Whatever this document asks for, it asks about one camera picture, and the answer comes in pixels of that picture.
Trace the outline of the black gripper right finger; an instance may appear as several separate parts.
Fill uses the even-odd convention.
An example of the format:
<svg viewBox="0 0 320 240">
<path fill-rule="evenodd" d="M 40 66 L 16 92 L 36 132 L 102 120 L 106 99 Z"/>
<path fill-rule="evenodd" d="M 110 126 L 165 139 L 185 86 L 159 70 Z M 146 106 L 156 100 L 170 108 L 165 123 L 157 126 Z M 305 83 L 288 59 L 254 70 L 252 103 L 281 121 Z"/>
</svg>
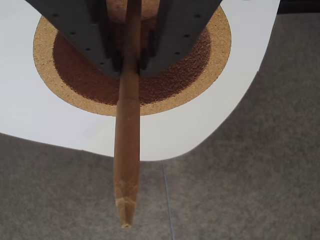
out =
<svg viewBox="0 0 320 240">
<path fill-rule="evenodd" d="M 154 77 L 186 57 L 220 0 L 161 0 L 140 54 L 140 75 Z"/>
</svg>

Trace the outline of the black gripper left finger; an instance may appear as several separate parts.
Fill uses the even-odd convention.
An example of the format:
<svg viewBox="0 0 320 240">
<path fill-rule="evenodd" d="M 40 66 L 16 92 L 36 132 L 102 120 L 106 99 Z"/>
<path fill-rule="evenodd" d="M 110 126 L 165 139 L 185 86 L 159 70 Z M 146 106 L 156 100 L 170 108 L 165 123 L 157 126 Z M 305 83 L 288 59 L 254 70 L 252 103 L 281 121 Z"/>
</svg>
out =
<svg viewBox="0 0 320 240">
<path fill-rule="evenodd" d="M 28 0 L 93 66 L 118 78 L 122 57 L 105 0 Z"/>
</svg>

